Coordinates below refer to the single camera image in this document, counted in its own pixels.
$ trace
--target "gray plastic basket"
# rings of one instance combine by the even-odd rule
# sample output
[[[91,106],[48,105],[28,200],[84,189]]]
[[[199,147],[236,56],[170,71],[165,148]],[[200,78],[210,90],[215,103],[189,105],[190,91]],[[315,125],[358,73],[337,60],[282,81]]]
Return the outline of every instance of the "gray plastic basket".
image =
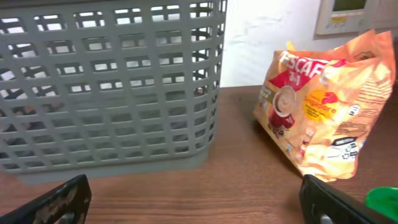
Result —
[[[216,126],[226,4],[1,5],[0,169],[38,183],[201,164]]]

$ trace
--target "table surface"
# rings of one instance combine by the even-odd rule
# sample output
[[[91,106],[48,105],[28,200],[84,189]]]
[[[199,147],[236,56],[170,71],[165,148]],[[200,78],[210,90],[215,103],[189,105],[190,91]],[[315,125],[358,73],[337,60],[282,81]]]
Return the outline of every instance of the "table surface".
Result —
[[[357,200],[398,186],[398,89],[359,155],[355,177],[330,183]],[[301,177],[252,111],[259,86],[224,88],[216,138],[198,169],[91,179],[86,223],[303,223]],[[24,185],[0,174],[0,215],[61,182]]]

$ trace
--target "green lid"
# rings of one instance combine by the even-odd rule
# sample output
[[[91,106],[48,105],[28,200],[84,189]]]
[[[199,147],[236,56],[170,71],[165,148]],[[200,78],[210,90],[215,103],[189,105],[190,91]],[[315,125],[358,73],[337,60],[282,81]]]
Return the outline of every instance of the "green lid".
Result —
[[[366,206],[398,222],[398,188],[372,189],[366,196]]]

